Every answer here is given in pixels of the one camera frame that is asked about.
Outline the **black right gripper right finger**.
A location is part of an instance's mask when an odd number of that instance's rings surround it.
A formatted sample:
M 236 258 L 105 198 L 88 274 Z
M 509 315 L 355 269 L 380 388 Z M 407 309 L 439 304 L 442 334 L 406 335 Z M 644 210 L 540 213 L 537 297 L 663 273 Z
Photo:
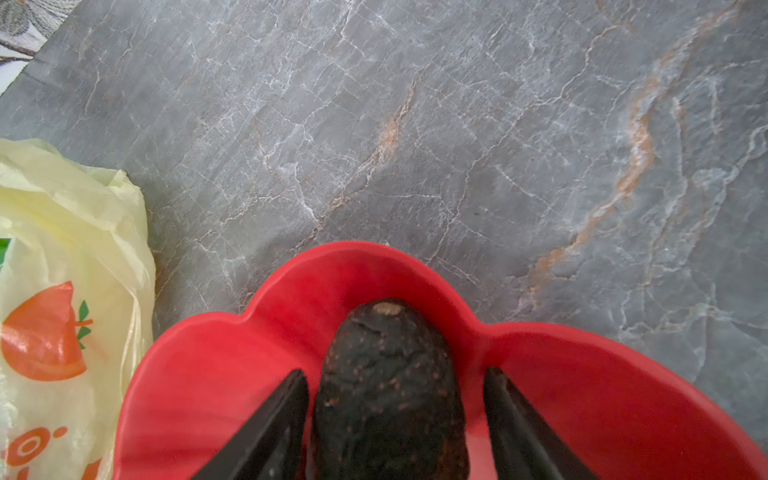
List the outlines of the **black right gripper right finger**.
M 486 369 L 483 400 L 498 478 L 598 479 L 501 369 Z

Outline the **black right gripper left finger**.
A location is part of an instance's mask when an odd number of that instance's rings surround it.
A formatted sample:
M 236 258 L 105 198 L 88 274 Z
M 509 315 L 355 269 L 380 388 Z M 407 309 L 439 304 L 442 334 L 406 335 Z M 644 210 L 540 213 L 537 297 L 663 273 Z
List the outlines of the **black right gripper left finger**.
M 309 407 L 305 374 L 292 370 L 194 480 L 296 479 Z

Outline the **red flower-shaped plastic plate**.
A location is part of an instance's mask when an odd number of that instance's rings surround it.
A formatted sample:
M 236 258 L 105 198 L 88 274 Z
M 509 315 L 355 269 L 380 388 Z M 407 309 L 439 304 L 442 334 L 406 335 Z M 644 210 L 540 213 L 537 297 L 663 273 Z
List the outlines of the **red flower-shaped plastic plate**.
M 486 325 L 435 271 L 361 241 L 308 250 L 279 268 L 245 312 L 211 312 L 163 333 L 120 414 L 118 479 L 188 479 L 294 369 L 311 389 L 342 320 L 388 297 L 447 340 L 467 418 L 470 475 L 492 479 L 482 384 L 501 369 L 602 479 L 763 479 L 767 458 L 714 402 L 617 342 L 543 323 Z

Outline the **dark fake avocado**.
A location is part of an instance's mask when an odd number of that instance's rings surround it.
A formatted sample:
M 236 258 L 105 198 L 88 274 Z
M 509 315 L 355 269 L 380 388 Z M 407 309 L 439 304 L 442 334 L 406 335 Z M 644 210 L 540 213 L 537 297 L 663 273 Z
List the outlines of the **dark fake avocado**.
M 322 364 L 312 418 L 318 479 L 466 479 L 466 419 L 450 348 L 403 300 L 361 305 Z

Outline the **pale yellow printed plastic bag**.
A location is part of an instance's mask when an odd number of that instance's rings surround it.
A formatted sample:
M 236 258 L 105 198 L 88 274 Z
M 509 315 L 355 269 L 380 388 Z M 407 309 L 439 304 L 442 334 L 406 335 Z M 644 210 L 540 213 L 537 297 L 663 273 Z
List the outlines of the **pale yellow printed plastic bag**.
M 1 143 L 1 475 L 108 479 L 153 341 L 140 188 L 38 139 Z

